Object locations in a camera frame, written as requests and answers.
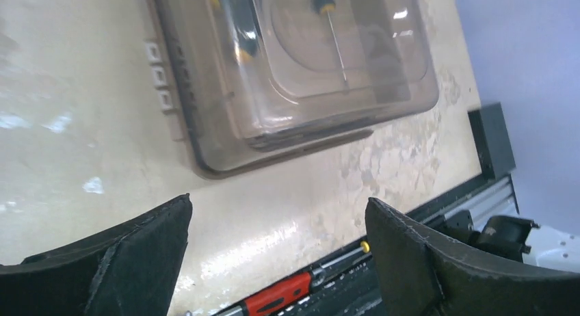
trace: metal shaft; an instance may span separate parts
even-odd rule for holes
[[[344,67],[343,56],[341,54],[341,48],[339,47],[339,41],[337,40],[337,35],[334,32],[334,25],[332,24],[332,18],[330,17],[330,12],[326,12],[328,16],[328,24],[330,24],[330,31],[332,32],[332,38],[334,39],[334,45],[337,47],[337,54],[339,55],[339,61],[341,63],[341,70],[343,71],[343,80],[345,82],[346,88],[348,89],[348,80],[346,79],[346,72]]]

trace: white tabletop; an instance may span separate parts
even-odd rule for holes
[[[0,263],[66,245],[189,192],[170,315],[209,315],[479,173],[479,105],[454,0],[421,0],[440,100],[371,137],[204,181],[170,138],[141,0],[0,0]]]

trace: clear plastic tray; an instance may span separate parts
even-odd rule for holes
[[[197,164],[213,176],[437,102],[417,0],[154,2]]]

